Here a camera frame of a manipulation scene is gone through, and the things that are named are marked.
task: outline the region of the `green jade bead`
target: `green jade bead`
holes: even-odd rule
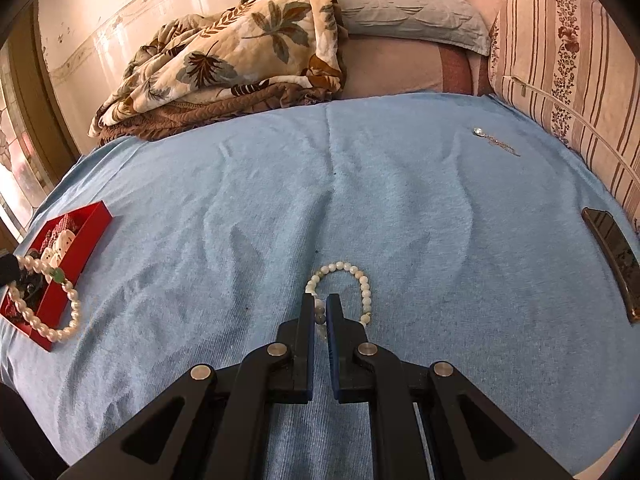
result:
[[[62,285],[65,282],[65,271],[60,269],[60,267],[56,267],[55,269],[51,269],[50,272],[51,279]]]

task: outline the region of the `stained glass window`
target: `stained glass window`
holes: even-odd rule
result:
[[[51,189],[17,105],[5,45],[0,50],[0,219],[19,242]]]

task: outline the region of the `light blue bed sheet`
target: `light blue bed sheet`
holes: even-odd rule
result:
[[[491,98],[332,102],[119,139],[71,170],[32,232],[97,200],[114,219],[78,282],[79,334],[46,353],[0,322],[1,379],[69,463],[191,365],[270,342],[336,260],[370,276],[370,340],[449,360],[572,473],[640,411],[639,328],[581,208],[611,211],[640,254],[636,238],[576,155]],[[357,319],[353,277],[319,291]],[[367,408],[333,400],[327,359],[317,337],[314,400],[274,410],[266,478],[370,478]]]

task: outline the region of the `pearl necklace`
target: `pearl necklace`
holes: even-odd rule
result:
[[[316,323],[322,325],[326,322],[324,301],[318,298],[316,294],[316,286],[320,283],[320,280],[331,272],[336,270],[346,270],[350,272],[356,280],[360,283],[360,290],[362,292],[362,315],[360,316],[360,324],[366,328],[371,322],[371,286],[369,285],[369,279],[364,275],[358,267],[352,266],[349,262],[335,262],[320,267],[318,272],[315,272],[311,279],[306,282],[305,294],[311,294],[316,298],[314,305],[314,313],[316,314]]]
[[[37,330],[38,333],[46,337],[52,343],[61,342],[69,339],[78,329],[80,320],[80,300],[78,299],[78,292],[74,289],[74,284],[65,278],[65,273],[59,267],[51,267],[47,262],[43,262],[32,256],[16,256],[20,270],[34,270],[40,272],[44,276],[51,276],[54,282],[59,283],[62,289],[66,292],[66,296],[71,300],[71,321],[69,326],[64,327],[62,330],[56,330],[49,328],[47,325],[40,321],[40,318],[34,315],[26,302],[22,299],[22,293],[15,286],[15,282],[9,284],[9,299],[14,302],[15,308],[22,314],[24,320],[31,325],[31,328]]]

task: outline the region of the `gray pillowcase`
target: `gray pillowcase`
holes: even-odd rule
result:
[[[350,34],[447,43],[489,55],[489,32],[465,0],[338,0]]]

